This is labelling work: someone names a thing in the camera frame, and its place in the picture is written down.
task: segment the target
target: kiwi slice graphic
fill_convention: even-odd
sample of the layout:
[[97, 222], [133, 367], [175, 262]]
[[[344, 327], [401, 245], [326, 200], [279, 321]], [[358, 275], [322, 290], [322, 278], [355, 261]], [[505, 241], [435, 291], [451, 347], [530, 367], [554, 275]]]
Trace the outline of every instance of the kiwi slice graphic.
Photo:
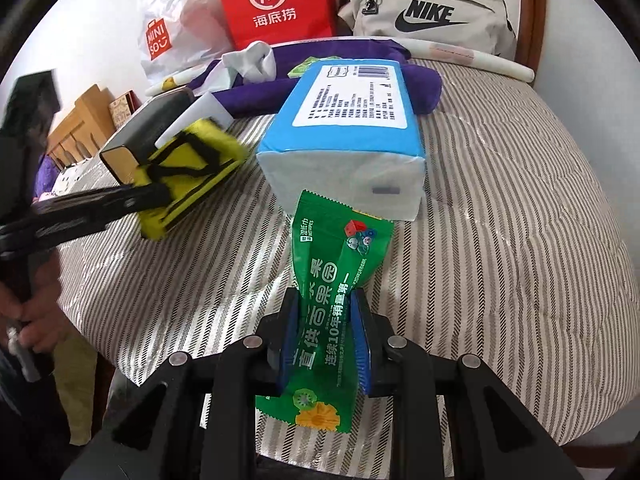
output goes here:
[[300, 388], [293, 393], [293, 404], [301, 412], [310, 410], [316, 405], [316, 402], [318, 402], [318, 396], [316, 396], [313, 390]]

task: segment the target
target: beige nike bag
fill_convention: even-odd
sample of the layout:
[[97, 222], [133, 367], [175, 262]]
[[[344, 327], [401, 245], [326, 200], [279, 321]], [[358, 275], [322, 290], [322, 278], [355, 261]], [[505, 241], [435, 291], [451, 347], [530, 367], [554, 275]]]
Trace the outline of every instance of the beige nike bag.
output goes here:
[[341, 0], [354, 36], [437, 41], [513, 59], [516, 37], [504, 0]]

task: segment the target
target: zipper pull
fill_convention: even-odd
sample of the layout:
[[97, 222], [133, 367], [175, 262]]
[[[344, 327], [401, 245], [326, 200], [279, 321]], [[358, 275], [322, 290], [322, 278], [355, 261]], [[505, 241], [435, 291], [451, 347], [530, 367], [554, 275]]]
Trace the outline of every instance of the zipper pull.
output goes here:
[[364, 4], [364, 8], [362, 9], [362, 13], [365, 16], [369, 16], [371, 14], [378, 13], [378, 3], [376, 0], [368, 0], [366, 4]]

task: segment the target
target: person's hand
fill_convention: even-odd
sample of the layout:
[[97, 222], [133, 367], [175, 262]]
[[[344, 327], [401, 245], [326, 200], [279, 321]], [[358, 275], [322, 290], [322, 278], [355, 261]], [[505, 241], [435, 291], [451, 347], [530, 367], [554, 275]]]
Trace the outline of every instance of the person's hand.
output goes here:
[[66, 338], [71, 322], [58, 306], [60, 286], [60, 258], [54, 251], [34, 276], [33, 297], [20, 304], [4, 284], [0, 283], [0, 344], [6, 346], [5, 322], [1, 316], [28, 322], [20, 331], [18, 340], [25, 348], [34, 352], [50, 352], [57, 343]]

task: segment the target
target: striped mattress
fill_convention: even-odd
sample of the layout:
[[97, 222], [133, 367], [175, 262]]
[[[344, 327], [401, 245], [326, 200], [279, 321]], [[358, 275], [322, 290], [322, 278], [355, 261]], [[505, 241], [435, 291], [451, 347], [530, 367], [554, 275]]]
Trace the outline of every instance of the striped mattress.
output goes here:
[[[420, 214], [396, 222], [366, 286], [373, 310], [429, 352], [484, 359], [559, 443], [640, 390], [638, 288], [602, 188], [570, 134], [528, 85], [437, 70], [436, 111], [419, 117], [428, 154]], [[236, 121], [255, 150], [272, 116]], [[73, 191], [112, 186], [96, 159]], [[289, 221], [255, 155], [161, 242], [135, 216], [64, 244], [62, 307], [135, 383], [172, 352], [222, 351], [276, 311], [294, 283]], [[446, 469], [450, 442], [441, 410]], [[392, 403], [356, 402], [353, 431], [256, 413], [257, 448], [358, 477], [388, 474]]]

